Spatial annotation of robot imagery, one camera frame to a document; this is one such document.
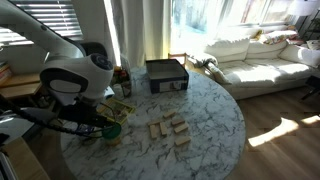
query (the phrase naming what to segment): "white couch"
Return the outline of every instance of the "white couch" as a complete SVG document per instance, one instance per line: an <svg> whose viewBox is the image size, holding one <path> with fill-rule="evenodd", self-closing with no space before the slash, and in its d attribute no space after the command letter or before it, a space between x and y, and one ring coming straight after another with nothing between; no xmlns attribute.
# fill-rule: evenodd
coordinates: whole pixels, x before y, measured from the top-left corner
<svg viewBox="0 0 320 180"><path fill-rule="evenodd" d="M190 54L195 70L216 80L236 100L304 86L311 75L320 77L320 51L287 41L267 45L249 38L220 40Z"/></svg>

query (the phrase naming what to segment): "marble table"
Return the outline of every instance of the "marble table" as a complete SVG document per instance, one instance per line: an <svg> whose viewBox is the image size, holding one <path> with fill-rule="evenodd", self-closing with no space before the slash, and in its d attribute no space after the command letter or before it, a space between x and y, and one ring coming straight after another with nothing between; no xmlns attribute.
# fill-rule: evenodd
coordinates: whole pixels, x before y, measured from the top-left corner
<svg viewBox="0 0 320 180"><path fill-rule="evenodd" d="M185 91L151 94L145 68L133 69L133 94L124 101L136 111L123 125L121 144L104 139L83 146L79 137L62 134L61 148L77 179L223 179L237 164L245 142L245 123L235 100L220 85L188 72ZM147 122L170 109L189 129L175 134L166 121L168 135L152 140ZM189 135L191 142L175 146L174 140Z"/></svg>

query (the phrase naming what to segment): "black cable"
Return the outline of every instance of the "black cable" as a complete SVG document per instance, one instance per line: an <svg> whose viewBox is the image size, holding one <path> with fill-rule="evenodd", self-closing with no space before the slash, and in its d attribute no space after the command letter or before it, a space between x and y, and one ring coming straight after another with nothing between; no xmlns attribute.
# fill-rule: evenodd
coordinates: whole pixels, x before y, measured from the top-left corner
<svg viewBox="0 0 320 180"><path fill-rule="evenodd" d="M46 127L48 129L52 129L52 130L63 132L63 133L67 133L67 134L73 134L73 135L78 135L78 136L95 138L95 137L86 135L87 132L85 132L85 133L84 132L77 132L77 131L70 130L68 128L64 128L64 127L60 127L60 126L54 125L54 124L44 123L43 121L39 120L38 118L33 117L32 115L22 111L19 107L17 107L16 105L14 105L10 101L8 101L6 98L4 98L2 96L2 94L0 94L0 106L6 107L6 108L10 109L13 113L21 116L22 118L24 118L24 119L26 119L26 120L28 120L28 121L30 121L32 123L35 123L35 124L38 124L40 126Z"/></svg>

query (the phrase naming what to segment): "black box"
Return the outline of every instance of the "black box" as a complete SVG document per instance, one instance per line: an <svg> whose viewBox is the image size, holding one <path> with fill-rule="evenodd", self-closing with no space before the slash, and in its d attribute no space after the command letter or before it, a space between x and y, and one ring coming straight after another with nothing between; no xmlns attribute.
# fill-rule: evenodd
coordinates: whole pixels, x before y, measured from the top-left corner
<svg viewBox="0 0 320 180"><path fill-rule="evenodd" d="M147 60L151 93L186 90L189 74L176 59Z"/></svg>

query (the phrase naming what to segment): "wooden block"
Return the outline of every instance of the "wooden block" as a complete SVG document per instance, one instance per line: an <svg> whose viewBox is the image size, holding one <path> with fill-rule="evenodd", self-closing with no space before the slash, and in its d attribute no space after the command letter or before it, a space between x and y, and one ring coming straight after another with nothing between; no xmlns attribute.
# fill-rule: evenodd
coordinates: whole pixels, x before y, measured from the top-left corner
<svg viewBox="0 0 320 180"><path fill-rule="evenodd" d="M151 138L152 139L156 139L157 138L157 132L156 132L156 126L155 125L151 125L150 126L150 134L151 134Z"/></svg>
<svg viewBox="0 0 320 180"><path fill-rule="evenodd" d="M161 130L161 134L163 135L163 136L166 136L167 135L167 127L166 127L166 125L164 124L164 122L161 122L160 123L160 130Z"/></svg>
<svg viewBox="0 0 320 180"><path fill-rule="evenodd" d="M181 146L182 144L188 143L191 141L191 138L189 136L182 136L182 137L178 137L174 143L176 144L176 146Z"/></svg>
<svg viewBox="0 0 320 180"><path fill-rule="evenodd" d="M184 121L184 119L175 119L175 120L173 120L173 121L171 121L171 124L172 124L172 126L175 126L175 125L177 125L177 124L180 124L180 123L184 123L185 121Z"/></svg>
<svg viewBox="0 0 320 180"><path fill-rule="evenodd" d="M186 130L186 129L188 129L188 124L184 123L184 124L174 128L174 132L179 133L179 132Z"/></svg>
<svg viewBox="0 0 320 180"><path fill-rule="evenodd" d="M170 111L166 112L166 113L163 115L163 117L166 118L166 119L168 119L168 118L173 117L175 114L176 114L176 111L175 111L175 110L170 110Z"/></svg>
<svg viewBox="0 0 320 180"><path fill-rule="evenodd" d="M101 105L100 107L97 108L97 113L102 113L107 107Z"/></svg>
<svg viewBox="0 0 320 180"><path fill-rule="evenodd" d="M159 124L161 122L163 122L162 119L153 120L153 121L148 122L148 126Z"/></svg>

